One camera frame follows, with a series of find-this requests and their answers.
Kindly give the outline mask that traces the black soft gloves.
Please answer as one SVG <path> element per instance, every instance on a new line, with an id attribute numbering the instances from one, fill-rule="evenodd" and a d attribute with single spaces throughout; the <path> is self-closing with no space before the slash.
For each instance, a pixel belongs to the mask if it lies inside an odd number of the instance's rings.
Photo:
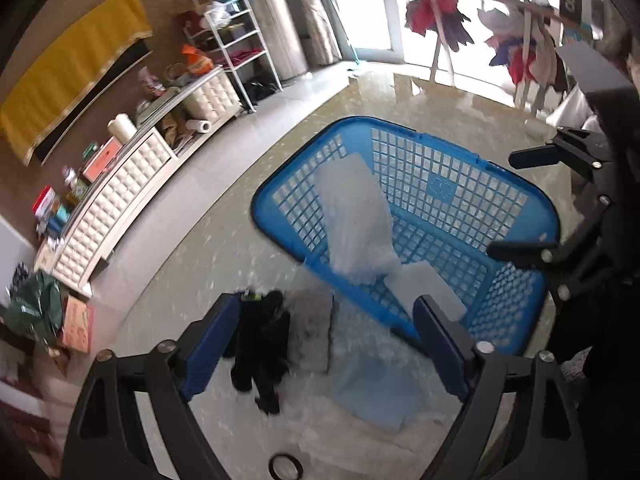
<path id="1" fill-rule="evenodd" d="M 255 403 L 266 415 L 280 413 L 276 388 L 288 374 L 291 312 L 280 290 L 238 293 L 239 323 L 222 355 L 232 360 L 232 386 L 239 393 L 257 390 Z"/>

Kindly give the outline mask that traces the blue plastic laundry basket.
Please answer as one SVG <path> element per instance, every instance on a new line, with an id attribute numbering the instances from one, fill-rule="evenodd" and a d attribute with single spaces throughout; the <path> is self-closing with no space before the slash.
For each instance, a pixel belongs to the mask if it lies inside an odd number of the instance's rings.
<path id="1" fill-rule="evenodd" d="M 262 182 L 250 203 L 256 229 L 412 344 L 418 334 L 383 282 L 350 284 L 330 268 L 314 176 L 325 162 L 352 154 L 369 166 L 390 206 L 401 262 L 426 261 L 435 269 L 464 304 L 461 323 L 473 338 L 523 354 L 548 286 L 540 273 L 498 262 L 486 249 L 493 240 L 559 240 L 550 198 L 457 144 L 367 116 L 332 122 Z"/>

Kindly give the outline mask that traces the white sponge block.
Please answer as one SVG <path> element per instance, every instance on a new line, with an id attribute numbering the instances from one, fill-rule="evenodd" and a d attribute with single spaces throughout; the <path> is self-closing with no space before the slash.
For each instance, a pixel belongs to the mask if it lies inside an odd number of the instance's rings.
<path id="1" fill-rule="evenodd" d="M 463 302 L 427 261 L 402 264 L 386 276 L 384 284 L 409 318 L 413 318 L 414 302 L 424 295 L 436 301 L 449 321 L 458 322 L 465 316 Z"/>

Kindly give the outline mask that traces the clothes drying rack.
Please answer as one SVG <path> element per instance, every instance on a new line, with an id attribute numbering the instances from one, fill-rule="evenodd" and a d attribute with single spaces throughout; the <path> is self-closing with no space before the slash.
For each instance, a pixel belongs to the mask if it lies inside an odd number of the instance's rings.
<path id="1" fill-rule="evenodd" d="M 590 0 L 347 0 L 360 58 L 421 66 L 427 79 L 532 113 L 567 92 L 555 48 L 589 40 Z"/>

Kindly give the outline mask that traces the orange cardboard box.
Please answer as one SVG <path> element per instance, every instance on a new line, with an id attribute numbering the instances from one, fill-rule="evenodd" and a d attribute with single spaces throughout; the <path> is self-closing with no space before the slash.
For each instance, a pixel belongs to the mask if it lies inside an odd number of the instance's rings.
<path id="1" fill-rule="evenodd" d="M 64 308 L 60 343 L 64 348 L 88 354 L 91 350 L 93 308 L 68 296 Z"/>

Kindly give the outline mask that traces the green plastic bag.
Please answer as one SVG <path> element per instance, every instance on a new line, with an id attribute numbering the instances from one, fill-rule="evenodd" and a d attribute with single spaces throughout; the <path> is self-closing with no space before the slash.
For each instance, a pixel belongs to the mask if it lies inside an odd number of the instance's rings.
<path id="1" fill-rule="evenodd" d="M 2 318 L 15 335 L 52 347 L 62 330 L 63 304 L 58 281 L 38 270 L 17 287 Z"/>

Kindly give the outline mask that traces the white foam wrap sheet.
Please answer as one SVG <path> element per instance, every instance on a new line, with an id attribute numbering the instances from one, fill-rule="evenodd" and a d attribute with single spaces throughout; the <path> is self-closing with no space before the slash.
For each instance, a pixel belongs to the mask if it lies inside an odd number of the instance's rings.
<path id="1" fill-rule="evenodd" d="M 325 162 L 314 174 L 332 272 L 370 285 L 397 270 L 386 197 L 360 154 Z"/>

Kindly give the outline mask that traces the light blue cloth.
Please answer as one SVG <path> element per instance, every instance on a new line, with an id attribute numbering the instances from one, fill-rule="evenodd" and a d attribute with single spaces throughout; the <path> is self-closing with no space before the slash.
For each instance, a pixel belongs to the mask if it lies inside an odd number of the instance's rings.
<path id="1" fill-rule="evenodd" d="M 373 426 L 397 432 L 431 402 L 432 362 L 348 302 L 334 315 L 331 358 L 332 400 Z"/>

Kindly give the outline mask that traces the white tufted tv cabinet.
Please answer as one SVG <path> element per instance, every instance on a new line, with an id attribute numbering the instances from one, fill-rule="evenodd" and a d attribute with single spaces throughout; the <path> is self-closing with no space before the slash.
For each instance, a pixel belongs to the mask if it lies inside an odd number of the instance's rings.
<path id="1" fill-rule="evenodd" d="M 183 107 L 205 122 L 203 132 L 172 148 L 160 134 L 160 123 Z M 221 67 L 187 86 L 171 88 L 142 113 L 136 134 L 119 150 L 89 186 L 60 238 L 41 244 L 34 269 L 53 276 L 67 288 L 92 296 L 90 278 L 108 258 L 129 227 L 174 173 L 226 122 L 239 114 L 241 102 Z"/>

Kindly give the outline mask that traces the grey cloth square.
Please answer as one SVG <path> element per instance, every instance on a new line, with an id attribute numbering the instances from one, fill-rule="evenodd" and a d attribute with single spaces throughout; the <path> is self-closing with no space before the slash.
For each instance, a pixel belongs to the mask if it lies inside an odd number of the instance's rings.
<path id="1" fill-rule="evenodd" d="M 291 315 L 288 360 L 296 370 L 326 374 L 331 362 L 332 292 L 292 290 L 285 294 L 284 306 Z"/>

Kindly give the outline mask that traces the beige curtain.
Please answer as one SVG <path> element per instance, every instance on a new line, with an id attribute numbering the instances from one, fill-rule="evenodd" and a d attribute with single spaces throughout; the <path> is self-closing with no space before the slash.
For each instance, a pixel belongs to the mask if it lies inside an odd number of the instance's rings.
<path id="1" fill-rule="evenodd" d="M 341 51 L 322 0 L 300 1 L 303 5 L 314 58 L 320 66 L 340 62 L 342 59 Z"/>

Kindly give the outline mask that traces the white standing air conditioner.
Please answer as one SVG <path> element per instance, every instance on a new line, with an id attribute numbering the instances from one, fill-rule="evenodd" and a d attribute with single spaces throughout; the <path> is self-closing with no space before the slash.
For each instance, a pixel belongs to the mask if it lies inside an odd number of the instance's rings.
<path id="1" fill-rule="evenodd" d="M 307 73 L 306 56 L 286 0 L 254 1 L 262 34 L 279 77 L 289 80 Z"/>

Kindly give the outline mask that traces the pink drawer box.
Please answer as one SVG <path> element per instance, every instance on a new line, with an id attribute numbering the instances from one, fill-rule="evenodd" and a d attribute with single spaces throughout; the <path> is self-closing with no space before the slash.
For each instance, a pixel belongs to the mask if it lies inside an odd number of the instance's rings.
<path id="1" fill-rule="evenodd" d="M 88 156 L 81 169 L 82 176 L 87 181 L 94 182 L 111 165 L 121 148 L 120 141 L 111 136 Z"/>

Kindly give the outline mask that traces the white plastic jug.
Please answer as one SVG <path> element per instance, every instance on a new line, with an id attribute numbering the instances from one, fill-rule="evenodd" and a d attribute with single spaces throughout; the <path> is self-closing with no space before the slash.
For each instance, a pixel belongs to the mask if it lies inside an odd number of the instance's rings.
<path id="1" fill-rule="evenodd" d="M 107 124 L 107 130 L 122 145 L 127 144 L 137 133 L 136 125 L 127 114 L 118 114 Z"/>

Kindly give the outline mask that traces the white metal shelf rack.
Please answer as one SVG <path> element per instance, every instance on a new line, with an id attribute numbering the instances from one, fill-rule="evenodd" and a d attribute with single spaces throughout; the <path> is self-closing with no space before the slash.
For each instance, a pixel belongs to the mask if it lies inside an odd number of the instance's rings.
<path id="1" fill-rule="evenodd" d="M 244 110 L 255 113 L 261 100 L 283 90 L 250 0 L 213 0 L 178 22 L 186 42 L 224 69 Z"/>

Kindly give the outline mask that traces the white paper towel roll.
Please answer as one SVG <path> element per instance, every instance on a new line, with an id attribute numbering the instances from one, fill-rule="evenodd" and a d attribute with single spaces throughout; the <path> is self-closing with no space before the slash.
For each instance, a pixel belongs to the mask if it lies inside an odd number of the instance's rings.
<path id="1" fill-rule="evenodd" d="M 186 121 L 186 128 L 195 133 L 204 134 L 212 130 L 213 125 L 209 120 L 189 119 Z"/>

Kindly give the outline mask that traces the orange snack bag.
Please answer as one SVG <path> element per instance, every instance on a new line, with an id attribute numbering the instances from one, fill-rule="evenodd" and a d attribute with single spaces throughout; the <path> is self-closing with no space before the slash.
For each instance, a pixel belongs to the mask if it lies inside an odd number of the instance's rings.
<path id="1" fill-rule="evenodd" d="M 186 68 L 194 76 L 203 76 L 215 68 L 213 60 L 197 47 L 184 44 L 181 53 L 186 59 Z"/>

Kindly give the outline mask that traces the yellow tv cover cloth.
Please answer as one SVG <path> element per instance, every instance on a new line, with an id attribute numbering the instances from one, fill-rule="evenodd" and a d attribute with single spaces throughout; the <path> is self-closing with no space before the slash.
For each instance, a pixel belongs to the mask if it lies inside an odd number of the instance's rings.
<path id="1" fill-rule="evenodd" d="M 1 104 L 1 132 L 27 166 L 36 147 L 136 41 L 153 36 L 141 0 L 104 0 L 66 28 Z"/>

